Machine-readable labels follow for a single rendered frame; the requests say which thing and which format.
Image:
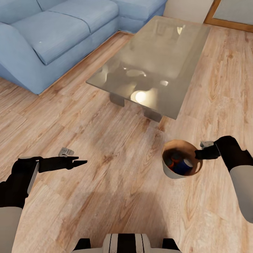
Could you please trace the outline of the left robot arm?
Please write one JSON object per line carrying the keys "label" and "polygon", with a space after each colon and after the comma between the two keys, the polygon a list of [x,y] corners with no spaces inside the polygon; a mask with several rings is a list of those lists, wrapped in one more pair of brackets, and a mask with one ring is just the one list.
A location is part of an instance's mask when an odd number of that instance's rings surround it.
{"label": "left robot arm", "polygon": [[37,173],[70,170],[87,163],[74,161],[79,157],[73,155],[73,150],[62,147],[58,157],[21,157],[14,163],[7,181],[0,182],[0,253],[12,253],[25,199],[31,193]]}

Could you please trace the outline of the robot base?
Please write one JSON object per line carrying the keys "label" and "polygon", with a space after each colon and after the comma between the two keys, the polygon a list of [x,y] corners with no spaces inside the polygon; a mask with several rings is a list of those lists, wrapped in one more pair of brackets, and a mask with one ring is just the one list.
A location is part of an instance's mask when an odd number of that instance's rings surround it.
{"label": "robot base", "polygon": [[[103,246],[102,246],[103,247]],[[102,247],[91,248],[90,239],[80,239],[71,253],[102,253]],[[163,239],[162,248],[151,248],[151,253],[182,253],[173,239]]]}

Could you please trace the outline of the trash can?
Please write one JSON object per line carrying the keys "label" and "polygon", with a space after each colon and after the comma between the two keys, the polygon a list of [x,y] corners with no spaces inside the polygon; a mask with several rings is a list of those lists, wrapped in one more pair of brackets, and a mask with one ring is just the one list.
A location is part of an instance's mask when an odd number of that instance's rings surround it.
{"label": "trash can", "polygon": [[[196,175],[201,171],[203,166],[203,160],[196,159],[195,151],[198,150],[194,145],[184,140],[172,140],[164,145],[162,148],[162,164],[164,173],[171,179],[178,179],[183,177],[190,177],[192,175]],[[188,171],[185,175],[178,175],[173,172],[168,166],[166,166],[164,159],[171,158],[173,153],[178,153],[180,156],[184,158],[188,158],[193,162],[193,168]],[[198,168],[198,163],[200,162],[199,170],[196,172]]]}

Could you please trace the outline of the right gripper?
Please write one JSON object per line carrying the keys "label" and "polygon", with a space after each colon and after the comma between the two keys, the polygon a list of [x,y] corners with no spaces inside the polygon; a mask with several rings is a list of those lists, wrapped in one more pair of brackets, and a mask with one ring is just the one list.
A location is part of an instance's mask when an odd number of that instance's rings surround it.
{"label": "right gripper", "polygon": [[196,159],[200,159],[200,160],[204,160],[204,159],[217,159],[216,156],[213,156],[210,152],[209,152],[209,148],[207,147],[205,149],[201,149],[201,150],[196,150],[195,154],[196,154]]}

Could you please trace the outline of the robot trunk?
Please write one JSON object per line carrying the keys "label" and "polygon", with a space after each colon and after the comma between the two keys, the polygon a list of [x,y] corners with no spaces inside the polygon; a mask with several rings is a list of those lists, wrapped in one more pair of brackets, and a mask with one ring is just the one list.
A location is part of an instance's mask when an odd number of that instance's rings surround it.
{"label": "robot trunk", "polygon": [[151,253],[147,234],[107,234],[102,253]]}

